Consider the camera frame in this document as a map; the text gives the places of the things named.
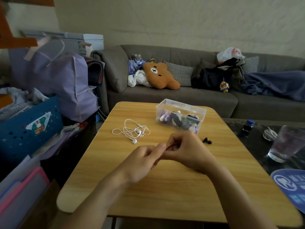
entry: hand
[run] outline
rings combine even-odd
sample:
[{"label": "hand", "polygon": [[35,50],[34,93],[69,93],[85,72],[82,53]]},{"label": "hand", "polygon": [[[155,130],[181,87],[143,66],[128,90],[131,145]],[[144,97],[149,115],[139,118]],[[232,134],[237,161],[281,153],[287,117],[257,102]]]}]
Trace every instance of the hand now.
[{"label": "hand", "polygon": [[188,168],[210,172],[218,164],[216,158],[192,131],[173,133],[161,159],[180,162]]},{"label": "hand", "polygon": [[114,170],[124,177],[124,182],[132,184],[145,177],[158,164],[165,150],[165,144],[139,146]]}]

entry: person's right hand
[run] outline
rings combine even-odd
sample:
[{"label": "person's right hand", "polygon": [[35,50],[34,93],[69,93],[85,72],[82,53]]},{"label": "person's right hand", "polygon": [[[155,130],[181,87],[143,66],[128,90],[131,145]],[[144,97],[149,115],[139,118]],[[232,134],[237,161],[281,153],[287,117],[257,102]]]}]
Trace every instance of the person's right hand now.
[{"label": "person's right hand", "polygon": [[173,133],[166,144],[161,159],[180,162],[188,168],[200,170],[203,173],[212,171],[218,161],[192,131]]}]

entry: gray sofa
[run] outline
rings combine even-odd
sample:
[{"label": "gray sofa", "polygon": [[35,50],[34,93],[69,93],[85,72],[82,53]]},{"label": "gray sofa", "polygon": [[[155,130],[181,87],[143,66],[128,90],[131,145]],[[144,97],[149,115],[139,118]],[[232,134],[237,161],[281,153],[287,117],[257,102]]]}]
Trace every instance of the gray sofa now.
[{"label": "gray sofa", "polygon": [[[251,96],[231,90],[229,93],[181,87],[178,90],[127,86],[128,60],[141,54],[143,60],[195,67],[200,58],[216,63],[217,52],[206,52],[160,46],[121,45],[93,52],[95,59],[105,63],[103,86],[99,89],[103,111],[107,114],[120,101],[160,103],[165,98],[191,105],[208,106],[223,118],[305,122],[305,102],[271,96]],[[246,57],[255,53],[242,53]],[[304,70],[305,59],[259,54],[259,72]]]}]

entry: checkered cushion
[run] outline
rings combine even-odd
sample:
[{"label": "checkered cushion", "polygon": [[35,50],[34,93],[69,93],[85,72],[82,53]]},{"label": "checkered cushion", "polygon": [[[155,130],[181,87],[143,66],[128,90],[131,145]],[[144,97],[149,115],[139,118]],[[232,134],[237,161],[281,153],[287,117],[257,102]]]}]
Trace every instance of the checkered cushion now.
[{"label": "checkered cushion", "polygon": [[167,61],[163,61],[163,63],[166,64],[168,71],[173,75],[174,80],[180,83],[181,87],[191,86],[193,67],[173,64]]},{"label": "checkered cushion", "polygon": [[245,58],[245,64],[243,64],[242,67],[242,71],[244,72],[244,74],[246,73],[252,73],[252,72],[257,72],[257,66],[258,66],[258,60],[259,60],[259,56],[255,56],[255,57],[250,57],[250,58]]}]

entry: wall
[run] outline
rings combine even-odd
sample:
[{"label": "wall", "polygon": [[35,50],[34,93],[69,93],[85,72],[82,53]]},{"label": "wall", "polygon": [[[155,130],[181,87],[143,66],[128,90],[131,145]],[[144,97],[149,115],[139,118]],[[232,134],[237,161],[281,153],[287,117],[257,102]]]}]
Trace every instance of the wall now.
[{"label": "wall", "polygon": [[[6,20],[15,37],[20,30],[59,31],[54,7],[9,3]],[[0,50],[0,77],[7,77],[10,60],[6,49]]]},{"label": "wall", "polygon": [[62,31],[143,44],[305,58],[305,0],[54,0]]}]

